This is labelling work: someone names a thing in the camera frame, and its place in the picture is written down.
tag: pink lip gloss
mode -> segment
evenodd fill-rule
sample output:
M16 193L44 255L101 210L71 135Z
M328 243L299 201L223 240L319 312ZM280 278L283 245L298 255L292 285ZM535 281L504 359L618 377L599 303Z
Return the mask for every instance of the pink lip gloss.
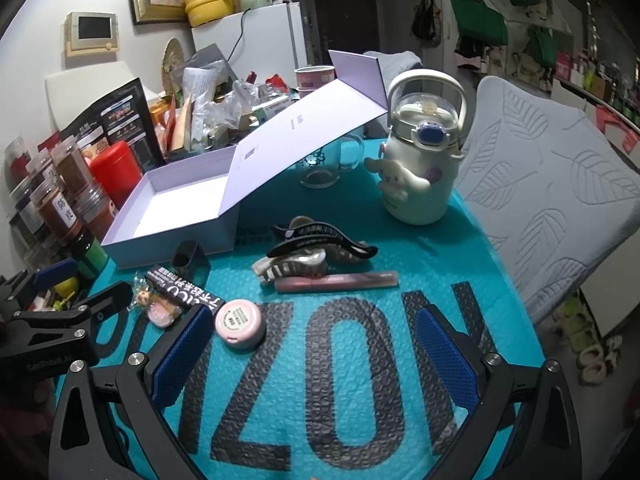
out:
M291 276L288 278L278 278L275 282L276 292L281 294L292 292L324 292L328 290L361 290L363 288L383 288L396 285L398 285L398 272L396 270L330 274L322 278Z

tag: refrigerator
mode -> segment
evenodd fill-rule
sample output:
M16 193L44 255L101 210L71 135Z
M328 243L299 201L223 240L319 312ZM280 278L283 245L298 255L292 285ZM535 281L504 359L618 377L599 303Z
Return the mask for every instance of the refrigerator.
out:
M232 14L192 29L196 50L212 43L222 51L239 78L250 72L257 83L279 74L295 88L295 69L307 66L300 4L277 4Z

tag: gray chair cushion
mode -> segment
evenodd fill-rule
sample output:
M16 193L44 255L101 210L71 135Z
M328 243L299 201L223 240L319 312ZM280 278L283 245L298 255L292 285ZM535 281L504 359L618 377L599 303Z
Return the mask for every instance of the gray chair cushion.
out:
M380 64L380 73L382 74L382 82L385 85L385 92L389 90L391 82L402 72L414 70L415 68L424 68L422 61L413 52L400 52L398 54L382 54L374 50L364 53L365 56L375 57ZM407 95L412 92L420 92L422 85L420 81L413 81L404 86L401 95ZM386 114L379 118L369 121L366 124L367 137L370 139L385 139L389 135L386 127Z
M584 112L478 86L456 187L538 322L640 226L640 176Z

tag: yellow saucepan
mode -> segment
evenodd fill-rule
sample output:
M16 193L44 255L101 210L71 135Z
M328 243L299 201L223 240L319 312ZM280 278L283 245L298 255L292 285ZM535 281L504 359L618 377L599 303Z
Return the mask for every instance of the yellow saucepan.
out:
M191 27L219 20L234 13L234 0L184 0Z

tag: floor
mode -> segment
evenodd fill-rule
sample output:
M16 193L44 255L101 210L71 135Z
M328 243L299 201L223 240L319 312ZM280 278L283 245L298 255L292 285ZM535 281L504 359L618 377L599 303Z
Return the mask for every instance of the floor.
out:
M580 386L575 355L569 346L549 348L545 353L561 365L569 383L580 431L582 477L600 477L615 439L623 431L622 409L629 391L640 378L640 309L631 313L622 329L622 358L618 369L600 386Z

